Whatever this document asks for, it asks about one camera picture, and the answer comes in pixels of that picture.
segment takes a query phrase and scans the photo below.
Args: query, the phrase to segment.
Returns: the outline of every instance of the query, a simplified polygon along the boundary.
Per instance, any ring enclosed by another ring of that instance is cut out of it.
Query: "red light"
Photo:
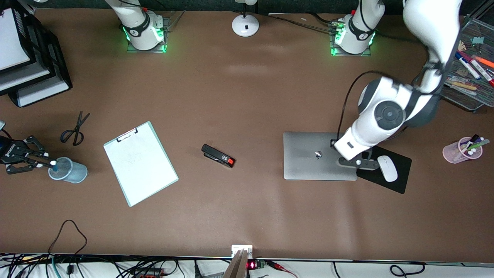
[[[256,269],[255,268],[255,261],[249,260],[249,262],[247,262],[247,269],[248,270],[254,270],[254,269]]]

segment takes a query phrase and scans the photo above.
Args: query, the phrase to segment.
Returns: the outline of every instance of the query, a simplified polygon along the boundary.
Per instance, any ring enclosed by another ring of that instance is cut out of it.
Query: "black scissors handle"
[[[74,142],[72,143],[72,145],[73,146],[79,145],[84,140],[84,134],[82,134],[82,132],[79,132],[79,127],[76,127],[75,130],[66,130],[66,131],[64,131],[62,133],[62,135],[60,135],[60,141],[62,141],[62,143],[66,143],[69,140],[69,138],[72,136],[72,134],[74,134],[74,133],[76,135],[74,137]]]

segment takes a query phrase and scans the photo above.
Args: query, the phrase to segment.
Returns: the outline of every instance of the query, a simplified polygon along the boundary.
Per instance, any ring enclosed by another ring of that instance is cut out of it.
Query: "white lamp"
[[[253,36],[259,30],[259,21],[253,15],[247,14],[247,5],[254,5],[257,0],[235,0],[235,2],[244,4],[244,13],[233,19],[233,32],[241,37]]]

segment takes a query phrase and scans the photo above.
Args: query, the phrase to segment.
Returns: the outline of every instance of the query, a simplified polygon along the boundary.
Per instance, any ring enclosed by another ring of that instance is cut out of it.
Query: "scissors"
[[[77,146],[80,143],[82,143],[82,141],[84,140],[84,134],[82,134],[82,132],[79,132],[79,128],[81,128],[82,124],[86,121],[86,119],[89,117],[89,115],[91,115],[91,113],[88,113],[83,119],[82,118],[82,111],[81,111],[79,113],[79,118],[77,119],[76,127],[73,130],[69,129],[69,130],[62,132],[62,135],[60,135],[60,141],[62,141],[62,143],[66,143],[69,140],[70,136],[72,136],[72,134],[75,133],[76,136],[74,137],[74,143],[72,143],[72,145]]]

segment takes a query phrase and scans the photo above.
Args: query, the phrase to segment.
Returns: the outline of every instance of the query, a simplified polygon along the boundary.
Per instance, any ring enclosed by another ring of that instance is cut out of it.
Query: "pink cup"
[[[443,148],[443,157],[448,162],[456,164],[462,161],[477,159],[482,156],[482,147],[477,148],[477,151],[472,155],[468,155],[468,153],[462,153],[461,145],[467,143],[472,137],[463,137],[460,141],[454,142],[451,145],[447,145]]]

